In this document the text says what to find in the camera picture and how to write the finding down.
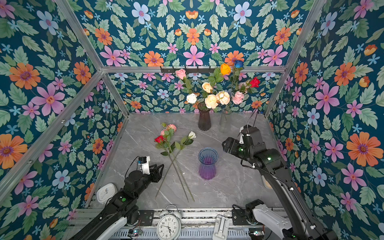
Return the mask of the pink rose stem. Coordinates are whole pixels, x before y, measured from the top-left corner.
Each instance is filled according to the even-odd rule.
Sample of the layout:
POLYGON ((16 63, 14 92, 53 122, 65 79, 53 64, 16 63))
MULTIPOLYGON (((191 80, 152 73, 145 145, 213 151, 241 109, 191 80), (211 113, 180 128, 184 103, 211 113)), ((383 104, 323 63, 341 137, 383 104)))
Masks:
POLYGON ((176 76, 181 80, 183 85, 185 86, 185 89, 188 91, 188 95, 191 93, 194 93, 192 90, 192 83, 191 81, 187 78, 187 73, 185 69, 180 69, 175 71, 176 76))

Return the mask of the yellow rose stem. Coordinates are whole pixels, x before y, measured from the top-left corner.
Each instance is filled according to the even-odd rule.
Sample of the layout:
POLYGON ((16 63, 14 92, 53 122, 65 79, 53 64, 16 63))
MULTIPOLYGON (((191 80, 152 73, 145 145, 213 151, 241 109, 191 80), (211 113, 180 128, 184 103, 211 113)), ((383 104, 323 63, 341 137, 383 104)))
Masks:
MULTIPOLYGON (((213 93, 217 94, 220 92, 218 88, 215 89, 217 84, 221 84, 225 80, 225 76, 228 76, 231 73, 231 68, 227 64, 221 64, 219 69, 215 69, 214 73, 208 77, 208 80, 205 83, 210 83, 213 87, 213 93)), ((208 93, 203 91, 203 97, 205 100, 205 97, 208 96, 208 93)))

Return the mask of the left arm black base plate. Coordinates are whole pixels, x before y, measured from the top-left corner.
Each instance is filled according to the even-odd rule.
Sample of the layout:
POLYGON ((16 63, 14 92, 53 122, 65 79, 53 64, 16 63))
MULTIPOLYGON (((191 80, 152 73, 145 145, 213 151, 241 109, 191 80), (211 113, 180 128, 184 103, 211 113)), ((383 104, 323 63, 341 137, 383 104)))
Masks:
POLYGON ((139 210, 138 226, 150 227, 154 221, 154 210, 139 210))

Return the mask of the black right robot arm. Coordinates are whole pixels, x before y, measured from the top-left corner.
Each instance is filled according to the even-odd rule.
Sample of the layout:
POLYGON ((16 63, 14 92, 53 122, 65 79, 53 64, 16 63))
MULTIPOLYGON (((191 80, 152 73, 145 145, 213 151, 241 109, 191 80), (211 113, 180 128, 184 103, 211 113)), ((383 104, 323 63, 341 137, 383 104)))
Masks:
POLYGON ((299 193, 280 151, 267 149, 256 127, 246 125, 240 136, 240 140, 228 137, 223 141, 223 151, 241 162, 248 162, 248 168, 258 170, 271 185, 288 215, 284 219, 259 203, 251 208, 253 218, 282 240, 336 240, 335 231, 326 228, 316 218, 299 193))

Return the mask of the clear glass cup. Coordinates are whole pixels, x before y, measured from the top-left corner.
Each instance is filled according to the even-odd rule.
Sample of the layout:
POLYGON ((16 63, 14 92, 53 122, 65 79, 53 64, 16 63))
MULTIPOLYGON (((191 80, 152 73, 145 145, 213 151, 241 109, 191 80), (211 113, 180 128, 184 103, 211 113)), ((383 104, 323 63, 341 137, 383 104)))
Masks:
POLYGON ((231 116, 232 111, 229 109, 223 109, 221 113, 219 131, 221 133, 226 133, 231 128, 231 116))

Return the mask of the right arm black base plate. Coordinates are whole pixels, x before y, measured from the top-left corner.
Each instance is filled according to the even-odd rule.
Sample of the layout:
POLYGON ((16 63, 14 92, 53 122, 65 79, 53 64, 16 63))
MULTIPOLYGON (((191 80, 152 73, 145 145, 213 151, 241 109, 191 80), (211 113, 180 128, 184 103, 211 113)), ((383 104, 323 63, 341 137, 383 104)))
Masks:
POLYGON ((250 221, 246 212, 241 209, 232 209, 232 221, 234 226, 250 226, 255 225, 255 221, 250 221))

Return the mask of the pink double carnation stem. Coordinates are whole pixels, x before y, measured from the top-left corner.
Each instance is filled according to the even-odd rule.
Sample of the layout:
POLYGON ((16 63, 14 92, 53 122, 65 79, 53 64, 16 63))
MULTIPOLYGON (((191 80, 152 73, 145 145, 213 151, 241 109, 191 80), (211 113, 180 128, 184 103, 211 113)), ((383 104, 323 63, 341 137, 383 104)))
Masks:
POLYGON ((234 105, 240 105, 245 100, 250 86, 250 81, 246 81, 237 82, 231 87, 230 103, 226 106, 227 113, 232 112, 232 107, 234 105))

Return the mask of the red rose stem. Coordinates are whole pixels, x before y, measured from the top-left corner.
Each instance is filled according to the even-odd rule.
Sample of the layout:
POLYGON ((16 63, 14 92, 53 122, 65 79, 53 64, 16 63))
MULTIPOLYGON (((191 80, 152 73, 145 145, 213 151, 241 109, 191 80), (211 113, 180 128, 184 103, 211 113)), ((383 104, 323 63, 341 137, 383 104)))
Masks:
POLYGON ((157 138, 155 138, 155 147, 161 151, 161 155, 168 157, 171 161, 171 166, 169 167, 168 171, 173 167, 175 169, 175 172, 178 176, 178 179, 180 181, 182 190, 184 192, 184 195, 189 201, 189 195, 191 195, 191 191, 188 187, 188 184, 183 177, 182 170, 180 168, 180 165, 178 163, 178 155, 181 153, 181 151, 186 147, 186 144, 188 145, 188 141, 190 139, 188 137, 183 137, 181 141, 174 141, 172 142, 172 136, 171 135, 160 135, 157 138))
POLYGON ((250 81, 251 86, 248 89, 248 92, 250 91, 251 93, 253 92, 254 89, 258 88, 260 86, 260 83, 261 83, 261 81, 257 77, 254 77, 253 79, 246 80, 246 81, 250 81))

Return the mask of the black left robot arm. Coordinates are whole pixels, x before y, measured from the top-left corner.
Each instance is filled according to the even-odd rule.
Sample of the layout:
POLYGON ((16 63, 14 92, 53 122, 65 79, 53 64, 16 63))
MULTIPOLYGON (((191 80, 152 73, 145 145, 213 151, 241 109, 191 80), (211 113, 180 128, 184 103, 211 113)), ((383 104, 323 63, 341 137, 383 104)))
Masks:
POLYGON ((108 240, 126 224, 133 225, 139 219, 137 200, 151 183, 162 178, 164 165, 149 166, 149 173, 134 170, 125 178, 125 185, 106 204, 104 209, 72 240, 108 240))

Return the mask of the purple ribbed glass vase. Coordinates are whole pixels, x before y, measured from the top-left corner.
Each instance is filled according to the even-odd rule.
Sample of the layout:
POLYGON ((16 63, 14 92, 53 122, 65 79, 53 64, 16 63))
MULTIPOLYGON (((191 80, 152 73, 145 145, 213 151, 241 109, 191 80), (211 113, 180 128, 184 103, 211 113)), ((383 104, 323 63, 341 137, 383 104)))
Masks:
POLYGON ((218 153, 213 148, 204 148, 199 152, 199 175, 204 180, 211 180, 216 176, 216 162, 219 159, 218 153))

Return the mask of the cream double-bloom flower stem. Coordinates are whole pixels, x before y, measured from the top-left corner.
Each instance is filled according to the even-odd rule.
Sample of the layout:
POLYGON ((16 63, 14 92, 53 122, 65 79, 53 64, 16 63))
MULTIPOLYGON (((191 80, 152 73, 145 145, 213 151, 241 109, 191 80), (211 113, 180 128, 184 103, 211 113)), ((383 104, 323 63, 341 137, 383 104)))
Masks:
POLYGON ((230 94, 226 91, 221 91, 216 95, 210 94, 205 98, 205 105, 209 110, 216 109, 219 105, 228 105, 231 100, 230 94))

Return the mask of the dark pink ribbed glass vase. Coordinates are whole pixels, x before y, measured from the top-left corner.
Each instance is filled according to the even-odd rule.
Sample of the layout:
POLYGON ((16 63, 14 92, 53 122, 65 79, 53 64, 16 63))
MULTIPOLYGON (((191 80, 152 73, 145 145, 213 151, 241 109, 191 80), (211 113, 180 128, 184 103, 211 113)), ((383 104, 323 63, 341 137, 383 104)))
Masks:
POLYGON ((198 110, 200 112, 198 127, 202 131, 208 131, 211 128, 210 109, 201 102, 198 104, 198 110))

